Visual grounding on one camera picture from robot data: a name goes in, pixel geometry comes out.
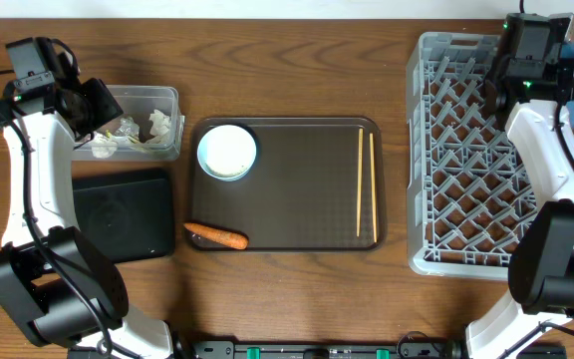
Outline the yellow snack wrapper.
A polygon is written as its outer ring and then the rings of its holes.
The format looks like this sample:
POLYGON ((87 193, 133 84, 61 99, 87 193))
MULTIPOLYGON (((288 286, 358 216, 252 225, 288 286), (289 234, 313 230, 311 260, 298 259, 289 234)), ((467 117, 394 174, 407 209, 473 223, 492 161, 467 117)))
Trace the yellow snack wrapper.
POLYGON ((105 130, 104 135, 112 138, 118 146, 127 147, 145 154, 151 153, 151 149, 140 141, 141 128, 132 117, 121 117, 119 123, 119 127, 114 132, 105 130))

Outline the white paper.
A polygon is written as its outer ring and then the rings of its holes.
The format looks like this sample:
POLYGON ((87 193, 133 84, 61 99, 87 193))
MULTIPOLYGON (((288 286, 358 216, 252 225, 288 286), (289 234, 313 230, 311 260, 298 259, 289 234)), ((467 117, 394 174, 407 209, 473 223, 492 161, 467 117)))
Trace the white paper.
POLYGON ((118 144, 106 135, 94 132, 94 137, 89 141, 92 155, 96 159, 107 159, 118 149, 118 144))

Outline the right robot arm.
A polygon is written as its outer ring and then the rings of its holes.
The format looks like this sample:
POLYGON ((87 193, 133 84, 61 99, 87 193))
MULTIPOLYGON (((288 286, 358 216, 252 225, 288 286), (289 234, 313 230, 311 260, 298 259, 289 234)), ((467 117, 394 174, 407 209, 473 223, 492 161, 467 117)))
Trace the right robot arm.
POLYGON ((509 261, 507 292, 466 327, 465 346, 470 358, 514 358, 574 319, 574 46, 501 41, 485 92, 538 212, 509 261))

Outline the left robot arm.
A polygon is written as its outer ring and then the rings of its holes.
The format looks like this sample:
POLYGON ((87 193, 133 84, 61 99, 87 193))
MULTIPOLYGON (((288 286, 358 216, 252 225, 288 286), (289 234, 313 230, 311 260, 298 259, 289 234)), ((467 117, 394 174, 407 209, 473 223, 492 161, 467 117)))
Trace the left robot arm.
POLYGON ((169 326, 129 303, 117 267, 84 237, 71 163, 78 136, 122 112, 106 85, 11 82, 0 98, 10 207, 0 247, 0 306, 37 347, 107 358, 172 358, 169 326))

